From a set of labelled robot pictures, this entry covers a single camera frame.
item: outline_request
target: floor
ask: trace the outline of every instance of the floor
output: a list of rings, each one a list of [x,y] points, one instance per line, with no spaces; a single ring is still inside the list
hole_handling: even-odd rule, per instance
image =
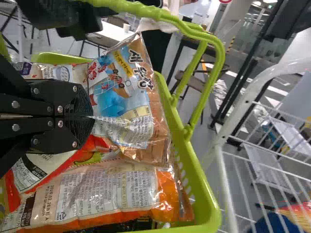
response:
[[[4,32],[4,34],[7,35],[7,37],[12,41],[12,43],[17,47],[15,38],[16,38],[16,31],[15,28],[17,26],[17,21],[12,20]],[[31,26],[26,24],[26,34],[29,38],[31,32]],[[25,54],[29,56],[28,50],[30,43],[36,43],[34,46],[34,52],[39,52],[42,50],[45,51],[56,51],[60,53],[65,54],[72,54],[72,55],[78,55],[80,51],[81,42],[74,42],[72,37],[69,38],[60,38],[56,34],[55,30],[49,30],[50,33],[50,39],[51,39],[51,46],[49,47],[47,45],[47,38],[45,34],[38,34],[38,31],[35,31],[35,38],[37,35],[41,35],[40,37],[40,43],[37,41],[32,41],[29,39],[25,40],[26,43],[26,49]],[[168,50],[167,50],[167,56],[166,56],[166,62],[164,63],[164,67],[162,70],[162,74],[167,77],[174,54],[177,51],[178,48],[178,35],[174,35],[176,37],[176,41],[172,40],[169,44]],[[183,49],[181,54],[181,59],[177,63],[176,70],[179,69],[185,69],[187,64],[189,63],[191,56],[193,56],[195,53],[194,50],[191,49]],[[97,57],[97,48],[92,47],[90,45],[85,45],[84,52],[82,56],[85,57]],[[204,57],[206,61],[213,61],[213,58],[210,57]],[[216,113],[217,105],[215,104],[215,100],[219,99],[221,95],[224,95],[226,90],[231,86],[236,74],[238,73],[243,61],[245,59],[245,54],[241,54],[235,50],[232,50],[230,54],[226,57],[226,63],[230,65],[230,71],[229,73],[223,75],[223,77],[217,82],[216,88],[213,92],[213,95],[211,96],[209,102],[206,104],[206,108],[204,110],[204,120],[203,124],[198,124],[195,128],[193,137],[191,139],[191,142],[193,144],[193,147],[195,149],[195,152],[199,158],[199,160],[202,162],[202,167],[204,171],[206,172],[208,182],[219,202],[220,208],[223,209],[223,223],[219,230],[219,232],[228,232],[228,226],[227,226],[227,219],[225,215],[225,203],[224,203],[224,197],[222,196],[222,191],[220,188],[220,181],[219,181],[219,174],[217,165],[215,162],[213,162],[209,167],[206,167],[205,159],[206,154],[208,151],[208,148],[210,146],[210,143],[214,139],[216,132],[214,129],[210,129],[208,126],[211,123],[211,113]],[[252,79],[259,74],[261,71],[266,69],[267,67],[271,66],[272,64],[269,62],[266,62],[264,60],[261,60],[259,64],[256,66],[255,70],[252,72],[248,79],[248,83],[252,81]],[[198,74],[198,78],[204,79],[203,75]],[[288,92],[294,87],[294,85],[299,81],[300,77],[297,75],[286,75],[282,76],[281,79],[278,79],[277,81],[273,81],[271,83],[271,87],[266,91],[265,95],[261,98],[260,102],[263,104],[266,104],[268,106],[275,107],[284,96],[287,95]],[[174,84],[174,80],[172,79],[169,88],[172,88]],[[194,109],[194,102],[196,102],[200,97],[200,93],[189,89],[189,92],[186,95],[186,98],[184,100],[179,101],[178,104],[178,110],[180,113],[180,116],[183,120],[183,122],[188,122],[191,113]],[[241,150],[240,152],[237,151],[236,147],[233,147],[231,145],[225,144],[224,151],[227,151],[229,153],[237,154],[239,153],[240,156],[247,158],[245,150]],[[242,216],[238,217],[238,223],[240,227],[241,232],[247,232],[248,229],[250,229],[250,223],[251,221],[247,219],[253,219],[253,222],[257,221],[259,218],[262,217],[263,213],[260,209],[258,209],[254,204],[256,202],[264,202],[265,204],[269,205],[271,204],[271,197],[269,194],[269,190],[267,190],[264,186],[258,185],[258,192],[260,193],[261,200],[258,199],[256,195],[256,189],[251,187],[252,182],[252,168],[250,166],[250,171],[248,170],[247,164],[240,160],[240,159],[233,159],[232,156],[225,156],[225,164],[226,164],[226,170],[229,177],[229,183],[230,183],[230,189],[233,197],[234,206],[236,209],[236,214]],[[282,200],[281,193],[277,190],[272,190],[273,196],[276,200]],[[248,203],[250,209],[247,209],[247,205],[245,204],[245,196],[248,199]]]

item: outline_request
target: printed label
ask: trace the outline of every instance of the printed label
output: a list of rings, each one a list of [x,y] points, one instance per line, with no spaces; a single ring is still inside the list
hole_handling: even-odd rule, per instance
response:
[[[46,66],[42,70],[42,75],[44,79],[57,79],[66,82],[72,82],[72,66]]]
[[[2,224],[1,231],[7,231],[18,227],[30,226],[31,215],[35,203],[35,194],[23,201],[19,208],[9,213]]]
[[[13,166],[14,184],[25,192],[69,159],[74,151],[62,154],[25,154]]]
[[[93,134],[109,137],[122,146],[145,149],[153,134],[153,118],[149,106],[126,112],[121,117],[94,117]]]
[[[12,167],[14,183],[19,191],[23,191],[47,175],[35,166],[26,155],[22,156]]]
[[[150,209],[156,191],[155,172],[139,167],[115,166],[64,175],[55,221],[117,209]]]

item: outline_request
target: blue object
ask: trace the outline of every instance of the blue object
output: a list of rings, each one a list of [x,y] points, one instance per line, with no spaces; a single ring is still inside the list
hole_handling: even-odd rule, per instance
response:
[[[290,233],[299,233],[299,229],[296,225],[290,222],[288,218],[285,217],[284,215],[281,215],[281,216],[283,217],[284,222]],[[276,213],[274,212],[268,213],[268,218],[270,220],[274,233],[285,233],[285,230],[281,224],[281,221]],[[264,217],[262,217],[255,223],[255,228],[256,228],[257,233],[269,233],[268,225]],[[249,229],[247,233],[253,233],[253,230]]]

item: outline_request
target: snack bag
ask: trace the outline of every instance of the snack bag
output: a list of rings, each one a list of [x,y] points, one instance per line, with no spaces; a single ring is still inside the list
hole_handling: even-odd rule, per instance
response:
[[[129,158],[165,165],[171,138],[140,33],[90,63],[87,75],[92,134]]]
[[[140,216],[180,220],[174,172],[117,159],[67,169],[25,196],[6,216],[1,231],[61,233]]]
[[[87,64],[49,65],[36,63],[12,63],[18,73],[25,79],[58,79],[79,83],[87,88]],[[20,194],[34,192],[47,183],[75,161],[92,157],[92,151],[107,152],[110,145],[101,138],[90,136],[81,151],[69,151],[62,154],[25,154],[4,175],[5,191],[8,195],[9,211],[14,211],[20,204]]]
[[[15,70],[25,79],[56,79],[70,83],[79,83],[87,88],[87,63],[51,65],[30,62],[12,63]]]

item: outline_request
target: lime green basket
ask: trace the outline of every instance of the lime green basket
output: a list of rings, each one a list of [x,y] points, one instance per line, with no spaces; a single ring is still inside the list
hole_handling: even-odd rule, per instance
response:
[[[218,203],[213,195],[211,188],[207,182],[204,171],[191,145],[190,139],[193,134],[194,127],[199,120],[206,101],[211,93],[212,86],[225,62],[225,49],[222,42],[215,36],[206,33],[201,26],[183,22],[176,16],[172,16],[168,11],[156,8],[154,6],[145,6],[140,2],[128,2],[126,0],[82,0],[92,4],[95,7],[109,7],[116,12],[128,12],[138,17],[148,17],[156,21],[164,21],[176,26],[186,36],[200,40],[199,47],[184,72],[183,78],[176,90],[176,94],[170,94],[164,77],[155,72],[156,81],[160,91],[161,101],[168,126],[172,135],[173,146],[175,147],[176,160],[180,169],[186,175],[182,181],[188,179],[185,190],[189,191],[188,196],[195,199],[193,210],[195,214],[194,222],[179,222],[178,227],[169,229],[158,229],[162,232],[188,232],[188,233],[214,233],[221,224],[221,212]],[[214,68],[209,76],[204,90],[200,96],[198,104],[192,113],[190,123],[184,125],[177,111],[177,103],[184,87],[196,65],[200,61],[207,44],[210,43],[216,50],[216,61]],[[32,62],[49,63],[49,64],[71,64],[90,62],[90,59],[62,55],[51,52],[43,52],[32,56]]]

